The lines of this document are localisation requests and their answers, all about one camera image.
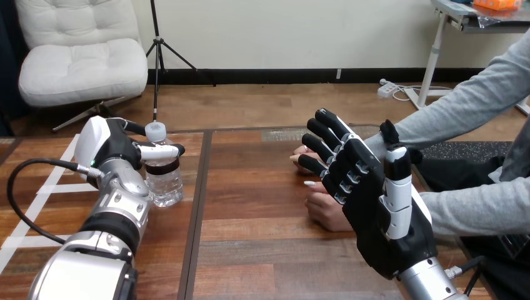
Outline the person's hand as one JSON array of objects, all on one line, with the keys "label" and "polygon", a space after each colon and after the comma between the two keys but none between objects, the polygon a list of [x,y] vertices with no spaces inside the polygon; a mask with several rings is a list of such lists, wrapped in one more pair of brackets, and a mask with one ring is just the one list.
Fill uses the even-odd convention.
[{"label": "person's hand", "polygon": [[298,158],[302,154],[310,156],[310,157],[312,157],[314,159],[317,159],[320,163],[323,163],[326,167],[328,167],[328,165],[325,162],[322,161],[322,159],[320,158],[318,153],[316,153],[313,150],[309,149],[307,146],[302,145],[302,146],[299,146],[298,148],[296,148],[292,152],[292,155],[289,157],[290,161],[296,166],[297,171],[298,171],[299,174],[301,174],[303,176],[310,176],[310,175],[314,174],[313,172],[311,172],[310,170],[302,167],[298,163]]},{"label": "person's hand", "polygon": [[304,181],[309,192],[304,201],[309,217],[331,232],[351,232],[353,229],[342,211],[342,206],[328,194],[321,182]]}]

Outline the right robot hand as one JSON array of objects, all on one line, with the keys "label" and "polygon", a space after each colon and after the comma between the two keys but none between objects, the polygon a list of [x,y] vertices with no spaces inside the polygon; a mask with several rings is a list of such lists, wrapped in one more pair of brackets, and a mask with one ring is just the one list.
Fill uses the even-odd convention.
[{"label": "right robot hand", "polygon": [[299,164],[317,175],[357,237],[364,260],[392,279],[438,255],[430,213],[413,196],[411,167],[419,157],[399,140],[391,121],[380,126],[383,157],[337,115],[319,109],[307,122],[302,143],[317,158],[301,155]]}]

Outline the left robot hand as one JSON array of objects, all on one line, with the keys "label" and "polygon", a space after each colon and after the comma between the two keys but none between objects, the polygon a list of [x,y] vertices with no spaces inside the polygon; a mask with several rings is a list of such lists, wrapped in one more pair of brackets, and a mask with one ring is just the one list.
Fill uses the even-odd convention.
[{"label": "left robot hand", "polygon": [[94,116],[83,127],[74,150],[75,162],[99,169],[108,159],[122,159],[134,170],[148,161],[169,161],[178,165],[185,153],[181,144],[167,142],[161,122],[145,126],[121,117]]}]

